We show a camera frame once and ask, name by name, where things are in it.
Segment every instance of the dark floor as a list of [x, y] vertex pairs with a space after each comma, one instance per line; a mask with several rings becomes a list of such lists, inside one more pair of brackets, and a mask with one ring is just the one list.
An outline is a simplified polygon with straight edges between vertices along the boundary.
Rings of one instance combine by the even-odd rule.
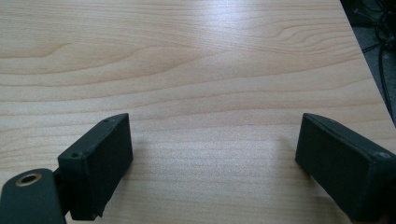
[[[348, 15], [349, 22], [352, 25], [353, 32], [358, 39], [358, 42], [362, 49], [371, 47], [379, 43], [379, 40], [375, 36], [375, 25], [383, 12], [379, 12], [381, 8], [378, 6], [375, 0], [342, 0], [346, 14]], [[381, 85], [381, 79], [379, 75], [379, 53], [380, 46], [365, 52], [364, 57], [368, 63], [372, 72], [373, 78], [375, 79], [376, 86], [381, 92], [382, 98], [385, 101], [384, 91]], [[382, 54], [383, 59], [383, 71], [385, 84], [387, 85], [390, 104], [392, 107], [393, 117], [396, 118], [396, 50], [385, 49]]]

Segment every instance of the screw hole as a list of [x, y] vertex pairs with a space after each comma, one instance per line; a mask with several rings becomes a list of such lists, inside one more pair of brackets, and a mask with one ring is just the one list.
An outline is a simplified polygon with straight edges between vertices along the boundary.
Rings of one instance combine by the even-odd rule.
[[381, 159], [390, 158], [390, 155], [389, 155], [388, 153], [386, 153], [386, 152], [378, 152], [378, 153], [376, 154], [376, 156], [377, 156], [378, 158], [381, 158]]
[[29, 175], [24, 175], [20, 179], [17, 180], [16, 185], [18, 187], [26, 187], [31, 184], [34, 184], [41, 178], [41, 174], [29, 174]]
[[112, 122], [112, 121], [114, 121], [114, 119], [104, 119], [103, 120], [104, 123], [108, 123], [108, 122]]
[[77, 158], [77, 157], [79, 157], [79, 153], [78, 152], [73, 152], [70, 156], [71, 156], [71, 158]]

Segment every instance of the wood grain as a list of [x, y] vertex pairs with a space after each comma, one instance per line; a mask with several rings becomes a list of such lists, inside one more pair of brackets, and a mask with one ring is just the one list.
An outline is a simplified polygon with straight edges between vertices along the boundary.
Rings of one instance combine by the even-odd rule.
[[96, 223], [349, 223], [294, 161], [304, 112], [396, 152], [339, 1], [2, 1], [1, 185], [124, 112]]

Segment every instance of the wire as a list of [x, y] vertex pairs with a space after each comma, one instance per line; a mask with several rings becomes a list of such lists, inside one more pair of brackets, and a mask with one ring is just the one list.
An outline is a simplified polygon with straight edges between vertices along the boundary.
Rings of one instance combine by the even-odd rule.
[[363, 1], [361, 1], [361, 4], [364, 6], [364, 8], [366, 8], [367, 10], [370, 10], [372, 12], [383, 12], [383, 10], [381, 10], [381, 9], [376, 10], [376, 9], [372, 9], [370, 7], [367, 7], [367, 5]]
[[383, 23], [384, 23], [385, 19], [387, 18], [387, 16], [388, 16], [388, 12], [384, 12], [381, 15], [381, 17], [379, 18], [378, 23], [376, 24], [376, 27], [375, 27], [375, 36], [381, 43], [385, 43], [386, 40], [381, 37], [381, 35], [379, 33], [379, 29], [382, 29], [382, 30], [384, 29]]
[[356, 14], [359, 14], [359, 15], [361, 15], [363, 17], [366, 17], [366, 18], [370, 19], [371, 21], [375, 21], [375, 18], [373, 18], [372, 16], [367, 15], [365, 13], [362, 13], [362, 12], [358, 11], [357, 9], [354, 10], [353, 12], [356, 13]]
[[388, 8], [384, 5], [382, 0], [375, 0], [376, 4], [385, 12], [388, 12]]
[[367, 53], [367, 52], [369, 52], [369, 51], [371, 51], [371, 50], [373, 50], [373, 49], [376, 49], [376, 47], [378, 47], [378, 46], [380, 46], [380, 45], [381, 45], [381, 43], [373, 44], [373, 45], [370, 46], [370, 47], [367, 47], [367, 48], [365, 48], [365, 49], [362, 49], [361, 51], [362, 51], [363, 53]]
[[379, 79], [381, 80], [381, 86], [382, 86], [382, 90], [384, 92], [385, 105], [387, 106], [388, 112], [390, 113], [390, 117], [392, 118], [392, 121], [394, 122], [392, 104], [390, 102], [387, 83], [385, 82], [385, 76], [384, 76], [384, 64], [383, 64], [383, 60], [382, 60], [383, 54], [384, 54], [384, 49], [385, 49], [385, 44], [382, 44], [381, 48], [379, 49], [379, 52], [378, 52]]

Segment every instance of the wooden table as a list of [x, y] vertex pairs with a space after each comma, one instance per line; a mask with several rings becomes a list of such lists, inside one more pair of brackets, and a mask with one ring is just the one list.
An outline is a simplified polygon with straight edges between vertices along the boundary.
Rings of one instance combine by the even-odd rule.
[[337, 0], [5, 0], [0, 73], [1, 185], [130, 114], [94, 223], [349, 223], [294, 161], [304, 112], [396, 152]]

